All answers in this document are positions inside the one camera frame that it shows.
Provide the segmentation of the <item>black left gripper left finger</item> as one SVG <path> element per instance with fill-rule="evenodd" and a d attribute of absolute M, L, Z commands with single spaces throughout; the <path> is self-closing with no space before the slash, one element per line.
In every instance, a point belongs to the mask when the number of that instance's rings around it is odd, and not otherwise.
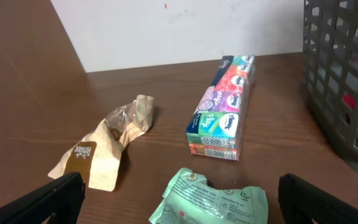
<path fill-rule="evenodd" d="M 76 223 L 85 183 L 70 172 L 0 208 L 0 223 Z"/>

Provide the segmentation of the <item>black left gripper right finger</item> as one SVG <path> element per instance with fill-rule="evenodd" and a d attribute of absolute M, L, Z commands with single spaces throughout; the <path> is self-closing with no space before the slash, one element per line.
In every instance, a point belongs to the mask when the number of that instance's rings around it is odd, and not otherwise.
<path fill-rule="evenodd" d="M 358 224 L 358 209 L 294 174 L 280 178 L 278 202 L 289 224 Z"/>

